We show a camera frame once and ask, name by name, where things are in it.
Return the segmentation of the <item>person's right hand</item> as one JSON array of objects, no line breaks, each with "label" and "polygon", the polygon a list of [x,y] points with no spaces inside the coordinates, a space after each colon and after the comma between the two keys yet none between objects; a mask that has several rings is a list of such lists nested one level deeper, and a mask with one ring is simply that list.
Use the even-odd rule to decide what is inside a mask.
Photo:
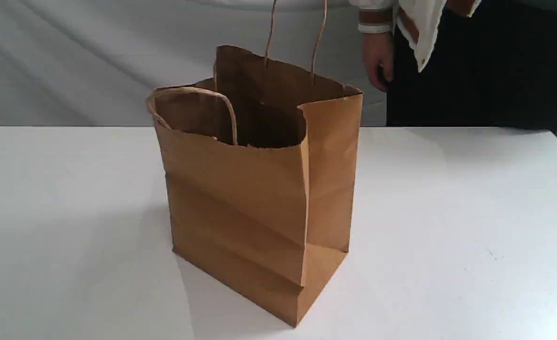
[{"label": "person's right hand", "polygon": [[370,83],[380,91],[388,91],[394,77],[392,33],[363,33],[362,57]]}]

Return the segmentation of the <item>white jacket sleeve forearm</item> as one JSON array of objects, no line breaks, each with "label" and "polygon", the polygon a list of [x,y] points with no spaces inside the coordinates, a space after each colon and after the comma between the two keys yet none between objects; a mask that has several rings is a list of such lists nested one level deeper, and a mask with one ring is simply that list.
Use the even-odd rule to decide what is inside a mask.
[{"label": "white jacket sleeve forearm", "polygon": [[351,0],[359,9],[361,33],[386,33],[399,28],[414,52],[417,70],[423,71],[437,40],[444,9],[460,17],[471,17],[479,0]]}]

